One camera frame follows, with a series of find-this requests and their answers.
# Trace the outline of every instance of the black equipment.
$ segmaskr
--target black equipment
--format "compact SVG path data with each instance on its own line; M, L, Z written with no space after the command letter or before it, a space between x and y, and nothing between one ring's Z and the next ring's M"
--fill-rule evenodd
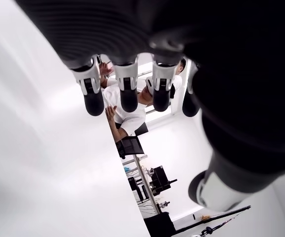
M169 181L162 166L151 169L151 172L154 172L154 174L151 176L152 181L150 182L151 190L154 196L159 195L160 192L163 192L164 190L170 189L170 184L177 181L177 179Z
M139 53L153 54L157 111L169 105L181 58L200 66L189 78L183 112L194 116L202 109L213 155L189 186L193 201L225 211L285 174L285 2L196 1L196 8L174 0L17 3L71 69L93 116L104 109L97 54L112 61L128 112L137 107Z
M128 178L128 182L130 184L131 190L134 191L136 190L139 196L140 201L143 201L143 196L141 193L141 190L139 188L139 186L137 185L137 182L135 181L135 179L133 177Z
M202 221L198 221L190 226L181 228L176 230L173 222L171 221L168 212L160 212L160 214L149 217L144 219L144 222L148 228L148 231L150 233L151 237L171 237L174 236L176 234L182 233L186 230L189 230L191 228L194 228L196 226L199 226L201 224L205 224L205 223L209 223L211 221L215 221L230 215L234 215L237 213L242 213L245 210L249 210L251 208L251 206L246 206L244 208L240 208L238 210L234 210L228 213L224 213L224 214L220 214L217 216L213 216L213 217L209 217L208 219L202 220ZM205 230L202 231L202 234L200 236L205 236L207 234L212 234L213 231L221 228L222 226L224 226L225 224L227 224L229 221L231 221L232 219L236 218L237 216L231 218L230 220L223 222L222 224L214 227L214 228L210 228L210 227L206 227Z

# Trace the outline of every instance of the black robotic finger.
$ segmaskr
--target black robotic finger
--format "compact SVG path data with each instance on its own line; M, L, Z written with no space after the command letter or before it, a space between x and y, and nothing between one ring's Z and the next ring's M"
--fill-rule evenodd
M160 90L154 90L153 92L153 106L156 111L163 112L167 110L170 101L170 91L166 91L165 87L161 88L160 82Z
M99 116L104 111L102 91L97 94L89 93L84 95L84 102L87 112L92 116Z
M104 111L97 58L93 56L86 65L71 69L77 83L81 86L86 110L92 116L98 116Z
M123 110L128 113L135 111L138 107L137 98L137 76L138 57L112 57L110 56L121 91L121 104Z
M121 90L121 104L126 112L131 113L135 111L138 106L137 90Z
M186 90L182 110L183 114L187 117L195 116L200 110L200 107L192 100L192 96L194 95L190 94L188 90Z

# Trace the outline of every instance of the white t-shirt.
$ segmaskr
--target white t-shirt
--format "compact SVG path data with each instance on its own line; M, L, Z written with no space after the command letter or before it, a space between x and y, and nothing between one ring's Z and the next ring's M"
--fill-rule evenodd
M182 86L183 79L180 75L175 75L172 83L174 84L175 90L178 90Z
M107 87L102 91L105 107L117 106L115 110L114 120L121 124L121 128L130 136L137 130L146 120L146 105L138 103L137 109L128 113L122 108L121 92L117 83L107 83Z

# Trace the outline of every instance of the white joint cover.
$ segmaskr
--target white joint cover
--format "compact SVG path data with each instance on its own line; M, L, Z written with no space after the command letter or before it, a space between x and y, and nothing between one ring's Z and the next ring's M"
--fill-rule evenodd
M239 203L251 194L241 193L225 185L216 173L211 173L204 184L201 198L206 207L215 211L227 211L235 203Z
M160 88L160 79L166 79L166 91L171 90L172 82L174 75L176 73L177 65L172 67L162 67L158 65L155 61L153 61L153 85L155 90L159 90Z
M128 66L114 65L114 72L120 90L124 91L124 85L123 85L124 78L130 78L131 90L135 90L137 88L138 57L136 57L136 60L133 64Z
M100 72L99 72L99 66L98 66L96 56L92 57L92 60L94 60L94 64L87 71L75 72L71 70L75 79L77 80L77 83L81 86L83 95L87 95L87 90L84 84L84 79L91 78L91 83L92 83L93 91L95 94L97 94L100 90L100 86L101 86Z

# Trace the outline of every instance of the black chair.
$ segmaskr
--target black chair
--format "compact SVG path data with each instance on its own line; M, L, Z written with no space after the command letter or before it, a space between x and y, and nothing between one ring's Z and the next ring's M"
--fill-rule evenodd
M116 128L119 129L121 124L116 123ZM135 130L136 136L124 137L121 141L116 142L116 147L119 156L125 159L127 155L144 154L138 136L148 132L147 125L143 123L137 130Z

